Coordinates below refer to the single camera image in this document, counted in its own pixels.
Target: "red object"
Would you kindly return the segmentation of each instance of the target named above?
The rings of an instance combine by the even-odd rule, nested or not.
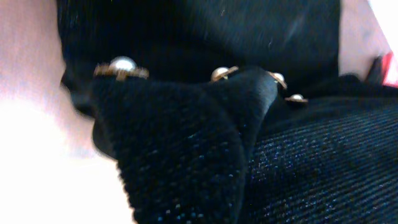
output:
[[[381,72],[384,76],[383,85],[398,88],[398,63],[391,52],[382,58]]]

